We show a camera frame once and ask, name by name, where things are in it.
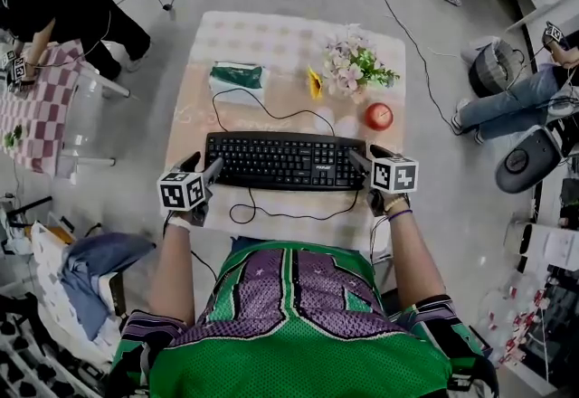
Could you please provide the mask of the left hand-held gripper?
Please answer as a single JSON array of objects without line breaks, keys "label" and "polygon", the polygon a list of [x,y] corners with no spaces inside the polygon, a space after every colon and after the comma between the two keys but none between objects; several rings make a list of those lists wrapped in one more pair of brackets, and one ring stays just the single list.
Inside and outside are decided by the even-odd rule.
[{"label": "left hand-held gripper", "polygon": [[203,227],[212,197],[210,186],[223,170],[223,159],[217,157],[202,173],[195,169],[201,159],[196,151],[184,158],[179,169],[165,172],[157,180],[161,211],[166,213],[164,226]]}]

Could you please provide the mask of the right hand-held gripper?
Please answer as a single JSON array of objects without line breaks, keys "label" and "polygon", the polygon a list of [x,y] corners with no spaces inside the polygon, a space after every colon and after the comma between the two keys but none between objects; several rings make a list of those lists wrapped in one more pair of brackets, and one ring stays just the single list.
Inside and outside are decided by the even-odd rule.
[{"label": "right hand-held gripper", "polygon": [[372,161],[353,149],[348,151],[348,160],[363,182],[369,183],[368,203],[373,214],[389,216],[397,205],[409,205],[408,194],[418,188],[419,163],[394,156],[392,151],[375,144],[369,152]]}]

